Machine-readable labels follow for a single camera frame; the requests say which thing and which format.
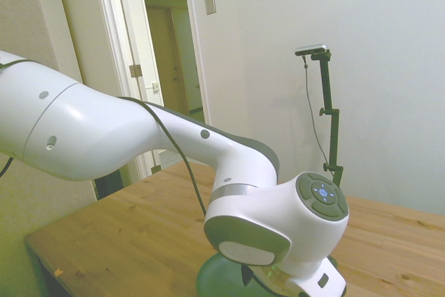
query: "green base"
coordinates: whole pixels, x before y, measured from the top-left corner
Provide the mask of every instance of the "green base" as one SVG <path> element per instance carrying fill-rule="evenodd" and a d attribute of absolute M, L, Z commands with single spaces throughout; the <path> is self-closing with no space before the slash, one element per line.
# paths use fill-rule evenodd
<path fill-rule="evenodd" d="M 244 287 L 241 265 L 216 254 L 202 266 L 196 282 L 199 297 L 273 297 L 255 280 Z"/>

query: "floor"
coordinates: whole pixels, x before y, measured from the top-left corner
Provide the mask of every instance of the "floor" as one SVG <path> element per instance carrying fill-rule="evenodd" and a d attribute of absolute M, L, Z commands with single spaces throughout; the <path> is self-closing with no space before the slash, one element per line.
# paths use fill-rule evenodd
<path fill-rule="evenodd" d="M 169 166 L 175 165 L 176 163 L 179 163 L 182 161 L 182 157 L 180 154 L 171 152 L 168 150 L 164 150 L 159 153 L 159 157 L 161 158 L 161 167 L 162 169 L 167 168 Z M 202 165 L 205 165 L 205 163 L 202 163 L 201 161 L 196 161 L 194 159 L 188 158 L 187 160 L 192 163 L 201 163 Z"/>

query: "black metal stand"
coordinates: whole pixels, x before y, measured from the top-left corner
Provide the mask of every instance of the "black metal stand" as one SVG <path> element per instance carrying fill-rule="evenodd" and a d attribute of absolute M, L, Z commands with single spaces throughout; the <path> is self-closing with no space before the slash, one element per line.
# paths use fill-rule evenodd
<path fill-rule="evenodd" d="M 323 114 L 331 115 L 331 139 L 330 139 L 330 152 L 329 152 L 329 165 L 323 164 L 325 171 L 330 170 L 334 173 L 334 179 L 332 180 L 338 187 L 340 187 L 341 175 L 343 174 L 343 166 L 337 165 L 337 150 L 339 145 L 339 118 L 340 110 L 332 109 L 331 98 L 331 85 L 329 81 L 329 67 L 327 62 L 331 59 L 330 50 L 319 54 L 311 55 L 313 61 L 320 61 L 321 70 L 321 84 L 323 86 L 323 100 L 325 102 L 325 108 L 320 110 L 320 116 Z"/>

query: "screw hole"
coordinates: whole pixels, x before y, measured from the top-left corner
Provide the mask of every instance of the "screw hole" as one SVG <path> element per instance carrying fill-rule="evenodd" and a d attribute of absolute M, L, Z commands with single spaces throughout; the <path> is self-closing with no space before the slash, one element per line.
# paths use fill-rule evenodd
<path fill-rule="evenodd" d="M 49 93 L 44 90 L 43 92 L 40 93 L 39 98 L 40 99 L 44 99 L 45 97 L 48 97 Z"/>

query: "light switch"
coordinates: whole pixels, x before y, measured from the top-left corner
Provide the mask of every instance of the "light switch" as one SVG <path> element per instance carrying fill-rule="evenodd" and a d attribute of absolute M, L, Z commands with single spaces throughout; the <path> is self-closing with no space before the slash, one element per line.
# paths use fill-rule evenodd
<path fill-rule="evenodd" d="M 215 0 L 204 0 L 207 15 L 216 13 Z"/>

